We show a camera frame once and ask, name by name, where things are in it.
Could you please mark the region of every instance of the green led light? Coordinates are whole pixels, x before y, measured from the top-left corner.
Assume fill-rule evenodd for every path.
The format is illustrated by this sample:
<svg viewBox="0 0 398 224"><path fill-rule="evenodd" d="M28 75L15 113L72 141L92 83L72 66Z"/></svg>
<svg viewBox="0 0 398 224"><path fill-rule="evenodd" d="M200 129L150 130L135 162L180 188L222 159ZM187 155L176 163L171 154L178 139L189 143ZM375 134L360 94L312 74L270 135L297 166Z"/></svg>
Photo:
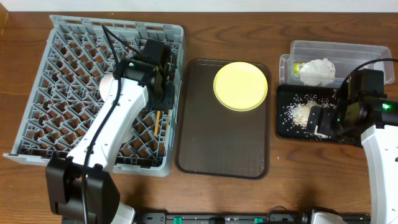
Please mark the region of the green led light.
<svg viewBox="0 0 398 224"><path fill-rule="evenodd" d="M386 109L389 109L391 106L386 103L383 103L382 107L383 107L383 109L386 110Z"/></svg>

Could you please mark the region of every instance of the wooden surface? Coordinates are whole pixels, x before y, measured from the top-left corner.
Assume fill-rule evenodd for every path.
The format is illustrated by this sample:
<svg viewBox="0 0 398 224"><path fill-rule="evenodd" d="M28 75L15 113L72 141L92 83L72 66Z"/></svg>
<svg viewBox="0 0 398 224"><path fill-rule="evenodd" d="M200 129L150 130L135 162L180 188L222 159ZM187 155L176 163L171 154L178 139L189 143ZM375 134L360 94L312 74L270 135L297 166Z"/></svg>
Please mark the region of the wooden surface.
<svg viewBox="0 0 398 224"><path fill-rule="evenodd" d="M397 14L62 14L179 24L185 29L187 61L210 58L267 65L272 73L272 111L279 84L279 57L290 52L293 40L384 45L398 57ZM0 41L0 153L10 152L14 144L52 27L49 13L9 15ZM387 86L386 91L390 99L398 100L398 84ZM317 205L338 212L370 212L363 149L280 139L273 119L271 127L271 170L262 180L184 174L173 165L172 173L163 178L115 174L121 200L141 211L265 213L276 205L291 210ZM44 167L0 157L0 220L60 223L60 217L49 209Z"/></svg>

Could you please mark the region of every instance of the plastic rack grid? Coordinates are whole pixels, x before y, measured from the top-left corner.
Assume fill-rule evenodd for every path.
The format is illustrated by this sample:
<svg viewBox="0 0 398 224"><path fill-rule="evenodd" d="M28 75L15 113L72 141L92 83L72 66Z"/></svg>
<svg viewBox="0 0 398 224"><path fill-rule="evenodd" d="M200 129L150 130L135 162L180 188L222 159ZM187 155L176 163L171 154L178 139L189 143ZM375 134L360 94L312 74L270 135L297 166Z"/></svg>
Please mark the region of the plastic rack grid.
<svg viewBox="0 0 398 224"><path fill-rule="evenodd" d="M10 154L22 164L45 166L54 152L65 158L87 132L103 105L101 78L114 69L114 58L101 23L135 49L143 50L146 39L163 41L172 50L175 63L175 100L168 113L161 113L160 133L154 136L155 111L142 110L133 122L134 137L119 151L114 172L165 176L171 170L177 109L184 66L185 39L180 26L146 22L50 16L49 35L39 71ZM112 38L119 59L134 52Z"/></svg>

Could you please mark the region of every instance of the wall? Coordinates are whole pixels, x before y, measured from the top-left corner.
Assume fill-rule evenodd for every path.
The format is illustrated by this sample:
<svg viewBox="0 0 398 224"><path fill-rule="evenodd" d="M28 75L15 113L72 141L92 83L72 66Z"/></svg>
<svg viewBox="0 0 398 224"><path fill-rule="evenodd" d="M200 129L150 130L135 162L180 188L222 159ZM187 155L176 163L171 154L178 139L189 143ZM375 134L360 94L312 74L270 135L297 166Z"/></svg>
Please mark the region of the wall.
<svg viewBox="0 0 398 224"><path fill-rule="evenodd" d="M0 0L8 11L398 12L398 0Z"/></svg>

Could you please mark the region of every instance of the yellow plate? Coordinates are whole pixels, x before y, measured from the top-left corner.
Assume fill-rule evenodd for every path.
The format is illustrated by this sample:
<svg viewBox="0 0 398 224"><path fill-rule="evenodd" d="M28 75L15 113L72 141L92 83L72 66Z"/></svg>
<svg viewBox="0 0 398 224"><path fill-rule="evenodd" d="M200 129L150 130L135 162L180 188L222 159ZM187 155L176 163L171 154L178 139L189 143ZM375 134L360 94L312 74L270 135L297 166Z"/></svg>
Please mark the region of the yellow plate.
<svg viewBox="0 0 398 224"><path fill-rule="evenodd" d="M246 62L225 65L214 78L214 93L224 106L235 111L258 107L266 98L267 79L256 66Z"/></svg>

